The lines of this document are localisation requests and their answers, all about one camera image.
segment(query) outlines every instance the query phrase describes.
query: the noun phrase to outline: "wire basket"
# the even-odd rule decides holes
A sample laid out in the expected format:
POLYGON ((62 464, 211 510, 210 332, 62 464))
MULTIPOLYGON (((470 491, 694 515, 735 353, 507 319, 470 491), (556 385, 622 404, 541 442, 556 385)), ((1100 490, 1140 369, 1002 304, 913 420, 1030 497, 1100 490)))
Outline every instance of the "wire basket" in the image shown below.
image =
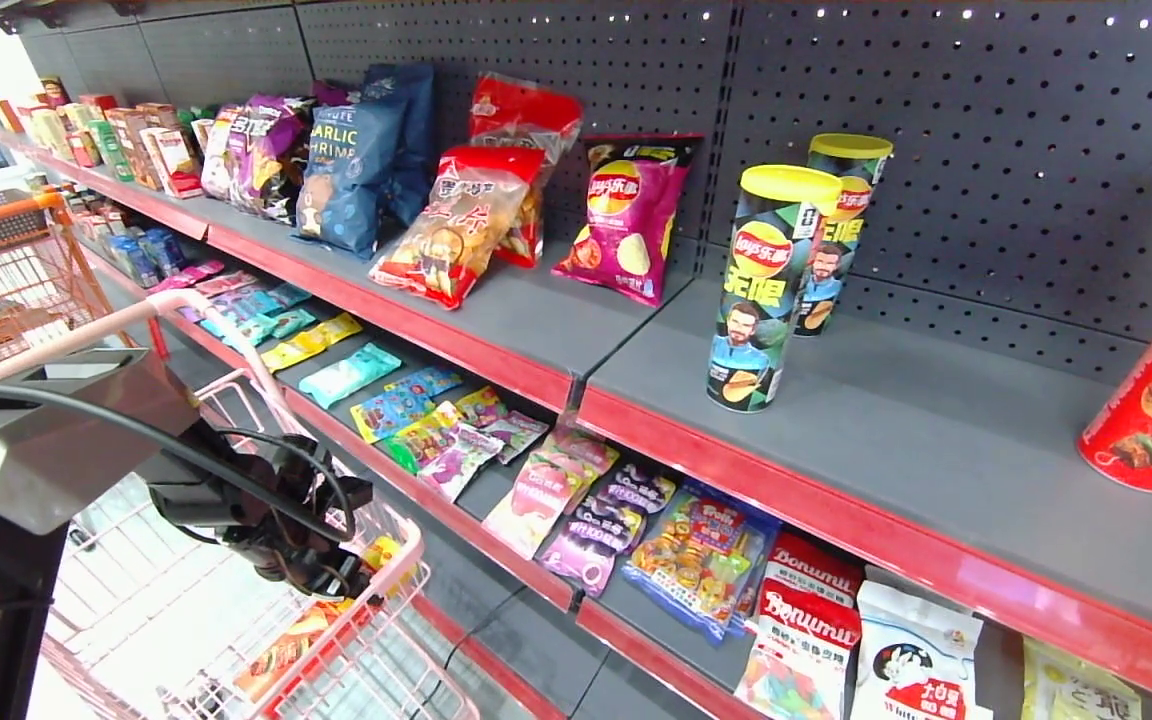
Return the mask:
MULTIPOLYGON (((215 424, 305 432, 263 401, 245 370, 197 396, 215 424)), ((236 447, 256 450, 247 439, 236 447)), ((356 520, 344 547, 382 570, 365 600, 324 606, 180 533, 132 475, 77 518, 41 654, 111 720, 476 720, 473 703, 403 621, 430 577, 419 529, 379 500, 356 520), (314 632, 298 632, 310 620, 314 632)))
POLYGON ((0 361, 109 311, 61 196, 0 192, 0 361))

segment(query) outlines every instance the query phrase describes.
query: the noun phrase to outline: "yellow candy packet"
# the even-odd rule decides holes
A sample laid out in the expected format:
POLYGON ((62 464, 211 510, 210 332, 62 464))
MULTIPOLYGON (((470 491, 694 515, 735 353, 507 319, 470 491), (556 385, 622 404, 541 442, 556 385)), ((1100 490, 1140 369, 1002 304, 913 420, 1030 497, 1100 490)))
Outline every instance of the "yellow candy packet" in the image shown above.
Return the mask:
POLYGON ((1020 720, 1140 720, 1140 697, 1123 680, 1064 651, 1025 638, 1020 720))
POLYGON ((275 373, 279 370, 303 363, 344 338, 356 336, 361 332, 362 325, 353 318, 353 314, 341 313, 326 323, 319 323, 305 332, 297 333, 291 340, 280 342, 271 350, 262 353, 260 359, 271 373, 275 373))

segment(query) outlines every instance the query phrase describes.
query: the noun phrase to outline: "potato chip bag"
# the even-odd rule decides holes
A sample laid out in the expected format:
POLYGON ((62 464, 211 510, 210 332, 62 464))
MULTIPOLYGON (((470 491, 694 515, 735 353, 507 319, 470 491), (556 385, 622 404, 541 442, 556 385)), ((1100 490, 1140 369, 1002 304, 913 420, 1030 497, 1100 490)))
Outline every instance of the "potato chip bag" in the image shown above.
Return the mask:
POLYGON ((461 306, 488 268, 544 156, 529 147, 445 152, 429 205, 369 276, 449 310, 461 306))
POLYGON ((558 160, 576 145, 581 107, 575 97, 558 94, 538 83, 484 73, 470 108, 470 145, 539 147, 545 161, 518 209, 508 234, 497 247, 503 260, 535 268, 544 248, 541 194, 558 160))
POLYGON ((586 225, 553 273, 660 306, 669 233, 699 135, 585 139, 586 225))

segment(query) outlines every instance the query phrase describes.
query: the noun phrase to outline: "white snack bag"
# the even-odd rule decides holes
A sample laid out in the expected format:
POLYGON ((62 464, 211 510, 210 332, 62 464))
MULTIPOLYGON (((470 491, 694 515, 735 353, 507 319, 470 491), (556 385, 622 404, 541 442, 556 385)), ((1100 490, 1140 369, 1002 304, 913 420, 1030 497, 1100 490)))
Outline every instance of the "white snack bag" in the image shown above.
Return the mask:
POLYGON ((861 661, 851 720, 977 720, 983 622, 895 588, 861 584, 861 661))

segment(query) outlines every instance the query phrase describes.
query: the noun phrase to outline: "yellow snack bag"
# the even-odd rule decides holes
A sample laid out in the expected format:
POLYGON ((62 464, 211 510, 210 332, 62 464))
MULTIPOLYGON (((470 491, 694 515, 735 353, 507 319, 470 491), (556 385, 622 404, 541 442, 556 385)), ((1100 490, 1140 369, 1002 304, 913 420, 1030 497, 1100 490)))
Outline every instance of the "yellow snack bag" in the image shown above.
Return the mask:
POLYGON ((1140 720, 1140 697, 1123 680, 1064 651, 1025 638, 1025 705, 1020 720, 1140 720))

